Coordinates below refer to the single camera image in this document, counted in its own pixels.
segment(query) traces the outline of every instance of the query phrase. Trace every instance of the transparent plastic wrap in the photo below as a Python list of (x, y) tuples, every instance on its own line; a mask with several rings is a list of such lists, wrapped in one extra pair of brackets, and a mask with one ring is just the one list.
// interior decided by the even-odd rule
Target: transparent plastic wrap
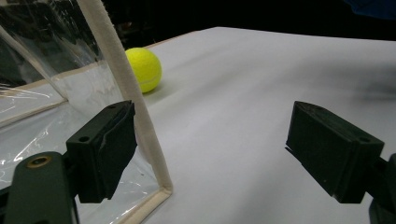
[[(16, 165), (65, 141), (124, 100), (78, 2), (0, 0), (0, 189)], [(118, 223), (159, 189), (137, 147), (111, 200), (78, 204), (80, 222)]]

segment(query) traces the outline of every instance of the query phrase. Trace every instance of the dark background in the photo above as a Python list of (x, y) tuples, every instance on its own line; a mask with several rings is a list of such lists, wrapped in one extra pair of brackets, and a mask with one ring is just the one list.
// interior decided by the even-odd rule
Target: dark background
[(104, 1), (125, 48), (215, 26), (396, 40), (396, 21), (356, 15), (342, 0)]

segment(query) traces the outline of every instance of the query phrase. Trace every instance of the white table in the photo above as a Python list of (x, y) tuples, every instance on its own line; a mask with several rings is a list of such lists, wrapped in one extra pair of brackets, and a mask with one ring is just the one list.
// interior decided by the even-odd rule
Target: white table
[(174, 194), (156, 223), (370, 223), (284, 149), (294, 101), (323, 106), (396, 152), (396, 43), (216, 27), (151, 48), (145, 94)]

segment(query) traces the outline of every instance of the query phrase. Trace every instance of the tennis ball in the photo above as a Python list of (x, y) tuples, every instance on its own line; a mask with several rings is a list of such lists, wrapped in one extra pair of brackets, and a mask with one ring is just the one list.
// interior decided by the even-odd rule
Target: tennis ball
[(163, 76), (158, 57), (149, 49), (144, 48), (127, 49), (125, 53), (139, 83), (140, 90), (143, 93), (154, 90)]

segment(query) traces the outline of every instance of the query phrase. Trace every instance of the plastic sheet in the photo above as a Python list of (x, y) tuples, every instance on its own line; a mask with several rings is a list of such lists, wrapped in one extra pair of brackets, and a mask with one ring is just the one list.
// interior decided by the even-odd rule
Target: plastic sheet
[[(123, 99), (76, 1), (0, 0), (0, 25), (2, 189), (21, 160), (65, 153), (73, 133)], [(138, 147), (112, 200), (76, 198), (81, 223), (117, 223), (158, 189), (142, 155)]]

